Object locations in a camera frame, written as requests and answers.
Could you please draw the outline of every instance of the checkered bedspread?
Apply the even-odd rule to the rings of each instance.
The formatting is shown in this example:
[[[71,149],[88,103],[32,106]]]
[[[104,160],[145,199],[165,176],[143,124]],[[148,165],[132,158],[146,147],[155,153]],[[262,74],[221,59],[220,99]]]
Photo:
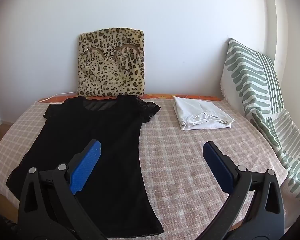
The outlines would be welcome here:
[[[279,184],[287,171],[264,137],[226,101],[213,103],[235,119],[231,128],[181,130],[173,99],[153,101],[161,110],[142,125],[139,142],[140,165],[152,208],[165,233],[140,239],[195,239],[212,221],[227,198],[202,157],[202,145],[214,141],[237,165],[250,171],[273,169]],[[19,201],[5,185],[8,176],[44,126],[48,103],[35,103],[13,124],[0,143],[0,193],[16,207]],[[248,210],[248,194],[236,223]]]

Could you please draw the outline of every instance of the green striped pillow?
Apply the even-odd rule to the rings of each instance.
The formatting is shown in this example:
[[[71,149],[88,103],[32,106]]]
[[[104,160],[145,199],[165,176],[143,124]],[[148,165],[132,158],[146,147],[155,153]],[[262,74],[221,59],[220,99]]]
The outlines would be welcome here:
[[[290,192],[300,200],[300,131],[284,109],[270,58],[230,39],[221,90],[267,139],[288,170]]]

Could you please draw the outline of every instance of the white fabric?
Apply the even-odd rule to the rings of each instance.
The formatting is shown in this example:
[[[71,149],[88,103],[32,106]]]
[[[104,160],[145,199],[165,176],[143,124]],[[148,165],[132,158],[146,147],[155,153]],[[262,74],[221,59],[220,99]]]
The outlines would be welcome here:
[[[226,128],[231,127],[234,122],[234,119],[211,102],[190,98],[173,98],[173,108],[181,130]]]

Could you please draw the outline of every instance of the black mesh top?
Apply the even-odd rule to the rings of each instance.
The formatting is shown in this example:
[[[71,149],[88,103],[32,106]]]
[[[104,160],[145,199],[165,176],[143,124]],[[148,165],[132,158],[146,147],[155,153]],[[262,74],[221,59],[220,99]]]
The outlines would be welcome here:
[[[135,96],[76,97],[50,104],[44,127],[6,184],[19,199],[31,167],[53,170],[96,139],[101,156],[83,190],[75,194],[81,206],[110,238],[163,233],[146,194],[138,151],[142,123],[159,110]]]

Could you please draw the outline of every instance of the leopard print bag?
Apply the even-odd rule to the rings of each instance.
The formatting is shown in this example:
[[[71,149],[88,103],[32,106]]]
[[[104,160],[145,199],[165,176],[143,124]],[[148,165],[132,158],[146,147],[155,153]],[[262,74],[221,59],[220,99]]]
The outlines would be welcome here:
[[[113,28],[79,36],[80,96],[143,96],[143,31]]]

